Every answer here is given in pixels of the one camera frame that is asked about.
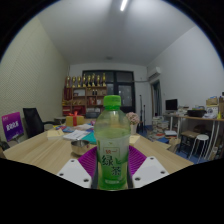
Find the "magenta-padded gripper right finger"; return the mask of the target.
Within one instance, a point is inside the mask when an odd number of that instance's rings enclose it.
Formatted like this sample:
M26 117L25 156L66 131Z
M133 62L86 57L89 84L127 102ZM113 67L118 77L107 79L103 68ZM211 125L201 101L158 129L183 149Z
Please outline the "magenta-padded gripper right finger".
M154 157L146 157L133 146L128 155L128 188L141 188L168 175L168 171Z

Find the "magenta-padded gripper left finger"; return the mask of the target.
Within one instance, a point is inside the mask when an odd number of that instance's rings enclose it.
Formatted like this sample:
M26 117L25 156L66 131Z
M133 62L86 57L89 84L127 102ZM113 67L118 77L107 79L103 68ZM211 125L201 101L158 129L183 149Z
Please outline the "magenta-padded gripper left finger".
M57 175L80 187L96 189L97 174L97 148L94 147L79 159L70 159Z

